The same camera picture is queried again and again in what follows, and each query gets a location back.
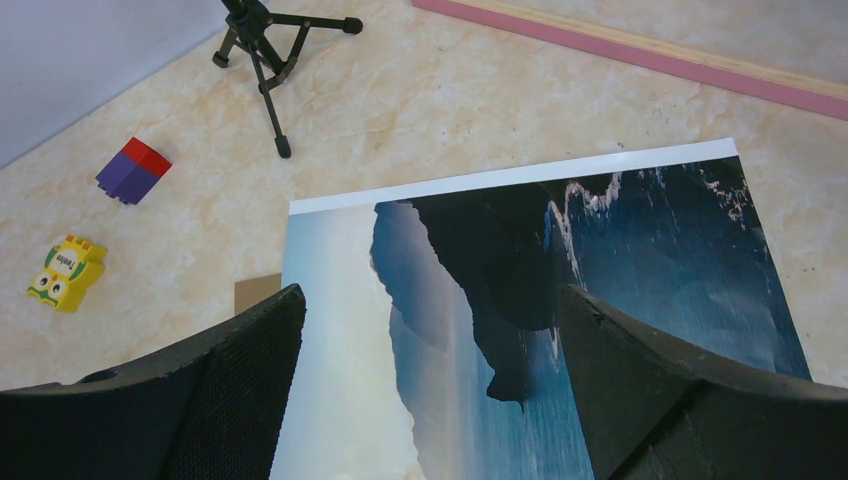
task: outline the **cardboard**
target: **cardboard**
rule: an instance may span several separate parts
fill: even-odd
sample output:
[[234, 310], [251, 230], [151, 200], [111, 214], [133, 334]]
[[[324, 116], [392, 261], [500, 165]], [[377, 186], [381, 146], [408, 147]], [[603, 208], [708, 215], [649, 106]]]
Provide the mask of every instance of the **cardboard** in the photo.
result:
[[235, 311], [233, 313], [238, 315], [279, 292], [282, 288], [282, 277], [282, 273], [276, 273], [274, 275], [266, 275], [264, 277], [236, 282], [235, 301], [233, 302], [233, 310]]

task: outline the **red toy block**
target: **red toy block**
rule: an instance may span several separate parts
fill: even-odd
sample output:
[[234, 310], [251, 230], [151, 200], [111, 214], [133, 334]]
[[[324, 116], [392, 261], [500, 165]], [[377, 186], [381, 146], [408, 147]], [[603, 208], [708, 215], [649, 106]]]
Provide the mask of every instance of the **red toy block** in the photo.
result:
[[165, 157], [159, 155], [156, 150], [148, 147], [135, 137], [130, 138], [130, 141], [124, 145], [121, 151], [138, 166], [157, 177], [162, 177], [171, 168], [171, 162], [165, 160]]

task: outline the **white border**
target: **white border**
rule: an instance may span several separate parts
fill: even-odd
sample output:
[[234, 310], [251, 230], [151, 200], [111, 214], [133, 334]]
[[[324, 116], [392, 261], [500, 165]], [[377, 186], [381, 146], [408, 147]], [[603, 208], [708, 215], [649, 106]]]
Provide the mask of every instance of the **white border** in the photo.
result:
[[738, 154], [736, 144], [732, 138], [676, 147], [612, 153], [595, 157], [529, 165], [526, 167], [472, 173], [395, 187], [295, 200], [289, 204], [289, 215], [504, 185], [520, 185], [545, 180], [638, 170], [640, 168], [703, 162], [718, 158], [733, 157]]

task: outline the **purple toy block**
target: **purple toy block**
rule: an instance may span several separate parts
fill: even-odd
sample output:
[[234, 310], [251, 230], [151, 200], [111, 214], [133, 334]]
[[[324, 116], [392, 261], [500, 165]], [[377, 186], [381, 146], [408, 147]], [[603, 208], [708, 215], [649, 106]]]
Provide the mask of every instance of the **purple toy block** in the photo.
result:
[[96, 179], [97, 186], [106, 195], [125, 204], [140, 202], [159, 181], [159, 177], [140, 167], [123, 152], [118, 152], [97, 174]]
[[105, 190], [106, 193], [114, 192], [121, 186], [124, 178], [137, 166], [124, 152], [118, 152], [95, 177], [97, 186]]

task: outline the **toy block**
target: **toy block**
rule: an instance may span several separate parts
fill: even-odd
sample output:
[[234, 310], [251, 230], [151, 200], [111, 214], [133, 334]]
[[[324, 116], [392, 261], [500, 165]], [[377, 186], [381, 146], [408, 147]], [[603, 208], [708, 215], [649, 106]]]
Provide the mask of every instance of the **toy block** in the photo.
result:
[[145, 145], [141, 140], [132, 137], [121, 149], [130, 159], [148, 172], [161, 177], [171, 168], [171, 162], [159, 155], [156, 150]]
[[156, 185], [170, 166], [170, 162], [161, 155], [132, 138], [95, 178], [97, 186], [105, 191], [106, 195], [124, 204], [135, 205]]
[[88, 288], [100, 278], [108, 250], [75, 235], [50, 249], [39, 273], [26, 294], [36, 297], [58, 312], [77, 311]]

